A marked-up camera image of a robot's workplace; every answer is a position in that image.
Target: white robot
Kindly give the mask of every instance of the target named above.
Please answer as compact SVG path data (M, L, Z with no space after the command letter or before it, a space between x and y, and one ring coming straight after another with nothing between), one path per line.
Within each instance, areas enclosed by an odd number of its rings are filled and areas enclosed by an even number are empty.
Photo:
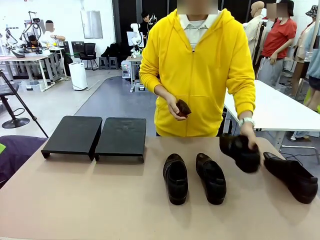
M139 49L139 45L142 43L143 39L140 34L140 24L139 23L132 23L131 28L134 32L134 37L131 38L131 42L133 45L133 49L131 50L132 56L140 56L141 51Z

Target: black chair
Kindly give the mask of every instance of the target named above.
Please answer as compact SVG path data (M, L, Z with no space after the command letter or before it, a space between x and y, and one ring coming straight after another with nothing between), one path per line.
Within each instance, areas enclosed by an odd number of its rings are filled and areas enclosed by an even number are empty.
M89 67L89 60L91 62L91 68L92 68L93 71L99 69L99 66L98 66L98 64L96 62L97 53L95 52L95 48L96 48L96 44L95 43L85 43L84 44L84 52L80 52L79 53L81 62L83 60L87 61L85 69L88 69L88 67ZM94 61L95 65L97 66L96 69L94 69L94 66L92 64L92 60Z
M18 91L18 89L19 89L18 84L12 83L11 85L15 89L15 91ZM15 95L15 94L12 92L12 90L9 88L8 85L0 86L0 99L12 118L12 120L6 121L4 124L2 124L2 127L4 129L19 128L19 127L22 127L30 122L30 119L26 118L26 117L16 118L17 116L23 114L25 112L25 110L23 108L18 108L17 110L22 110L22 112L18 115L15 115L14 111L12 111L12 109L6 99L6 96L10 96L10 95Z

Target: black shoe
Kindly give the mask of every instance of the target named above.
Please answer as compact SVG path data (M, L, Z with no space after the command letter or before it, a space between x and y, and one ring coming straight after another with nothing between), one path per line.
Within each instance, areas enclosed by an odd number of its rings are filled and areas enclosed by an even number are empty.
M195 168L204 185L208 202L214 205L222 204L227 193L226 179L222 169L203 153L196 156Z
M264 166L275 177L284 182L300 203L309 204L316 197L318 178L312 176L298 161L282 160L265 152Z
M243 172L255 173L260 166L260 152L257 145L251 150L248 143L246 136L223 135L220 137L220 150L233 158Z
M166 159L163 177L170 202L174 205L184 204L188 193L187 168L178 154L171 154Z

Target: red shirt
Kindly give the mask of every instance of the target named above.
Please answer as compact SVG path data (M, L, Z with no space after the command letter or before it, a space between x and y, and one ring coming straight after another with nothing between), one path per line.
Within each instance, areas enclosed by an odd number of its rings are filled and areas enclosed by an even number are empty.
M266 37L262 56L271 57L271 55L285 44L289 39L293 39L296 36L297 24L291 18L288 21L280 25L280 20L274 24L273 28ZM278 59L284 59L287 56L288 48L278 53Z

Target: dark purple fabric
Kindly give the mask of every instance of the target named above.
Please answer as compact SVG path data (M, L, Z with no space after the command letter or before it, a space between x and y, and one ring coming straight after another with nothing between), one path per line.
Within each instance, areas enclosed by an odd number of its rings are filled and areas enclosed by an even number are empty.
M33 136L1 136L5 149L0 153L0 188L45 143L47 138Z

